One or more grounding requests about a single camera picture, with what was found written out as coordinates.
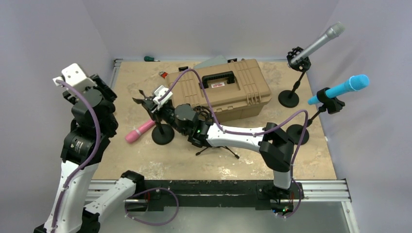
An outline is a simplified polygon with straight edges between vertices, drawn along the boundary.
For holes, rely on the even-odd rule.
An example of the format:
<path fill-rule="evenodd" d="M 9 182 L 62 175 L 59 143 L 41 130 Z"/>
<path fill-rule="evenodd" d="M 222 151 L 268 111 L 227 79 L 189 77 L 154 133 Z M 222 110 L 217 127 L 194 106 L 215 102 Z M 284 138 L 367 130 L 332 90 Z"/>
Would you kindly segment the black stand for cream microphone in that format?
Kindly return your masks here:
<path fill-rule="evenodd" d="M 137 104 L 140 104 L 145 109 L 145 100 L 153 100 L 153 95 L 146 96 L 143 90 L 139 90 L 143 96 L 142 99 L 132 98 Z M 155 128 L 152 131 L 152 140 L 158 145 L 166 145 L 174 139 L 174 129 L 168 124 L 155 122 Z"/>

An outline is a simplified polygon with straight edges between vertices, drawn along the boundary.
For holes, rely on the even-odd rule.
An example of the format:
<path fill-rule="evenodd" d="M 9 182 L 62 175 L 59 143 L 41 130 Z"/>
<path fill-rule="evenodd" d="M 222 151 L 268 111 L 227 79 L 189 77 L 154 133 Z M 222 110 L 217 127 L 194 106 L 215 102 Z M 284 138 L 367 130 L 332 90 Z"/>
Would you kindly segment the silver microphone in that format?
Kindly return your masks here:
<path fill-rule="evenodd" d="M 331 25 L 319 38 L 303 49 L 302 52 L 299 52 L 296 57 L 292 58 L 291 64 L 296 65 L 298 60 L 308 58 L 312 53 L 317 51 L 330 40 L 341 35 L 344 31 L 345 26 L 340 22 Z"/>

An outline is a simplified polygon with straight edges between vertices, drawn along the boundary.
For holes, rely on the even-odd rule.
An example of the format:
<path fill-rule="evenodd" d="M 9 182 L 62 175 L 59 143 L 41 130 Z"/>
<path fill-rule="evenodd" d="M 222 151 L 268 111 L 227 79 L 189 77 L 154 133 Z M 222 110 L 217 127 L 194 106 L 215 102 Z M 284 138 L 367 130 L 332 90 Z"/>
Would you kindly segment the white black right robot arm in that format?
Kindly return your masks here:
<path fill-rule="evenodd" d="M 156 123 L 152 133 L 155 143 L 165 145 L 179 132 L 199 148 L 234 147 L 258 152 L 274 172 L 274 194 L 283 198 L 291 193 L 294 141 L 276 124 L 269 122 L 263 128 L 220 126 L 216 121 L 201 119 L 189 104 L 173 107 L 168 102 L 160 106 L 150 98 L 135 102 L 141 104 Z"/>

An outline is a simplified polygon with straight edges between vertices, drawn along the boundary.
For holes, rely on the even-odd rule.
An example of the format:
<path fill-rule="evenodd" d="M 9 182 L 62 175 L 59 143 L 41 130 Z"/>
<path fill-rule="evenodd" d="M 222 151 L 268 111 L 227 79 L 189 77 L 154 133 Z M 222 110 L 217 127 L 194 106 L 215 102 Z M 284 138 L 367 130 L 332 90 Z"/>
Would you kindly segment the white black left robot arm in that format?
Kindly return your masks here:
<path fill-rule="evenodd" d="M 35 228 L 36 233 L 97 233 L 126 198 L 138 199 L 145 192 L 144 177 L 128 170 L 103 195 L 86 202 L 92 177 L 118 128 L 116 94 L 98 75 L 90 79 L 92 84 L 80 90 L 82 99 L 63 93 L 72 104 L 73 120 L 63 141 L 55 202 L 47 221 Z"/>

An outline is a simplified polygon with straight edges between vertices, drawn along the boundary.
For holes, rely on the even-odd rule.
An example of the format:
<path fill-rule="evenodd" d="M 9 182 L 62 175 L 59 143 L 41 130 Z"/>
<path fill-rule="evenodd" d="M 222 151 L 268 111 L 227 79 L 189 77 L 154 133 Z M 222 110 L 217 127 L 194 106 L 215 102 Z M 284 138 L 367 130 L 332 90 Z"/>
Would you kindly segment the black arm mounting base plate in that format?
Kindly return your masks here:
<path fill-rule="evenodd" d="M 272 180 L 146 180 L 137 188 L 147 194 L 122 203 L 128 211 L 163 211 L 165 207 L 233 207 L 271 210 L 285 214 L 304 198 L 301 183 L 289 190 L 274 186 Z"/>

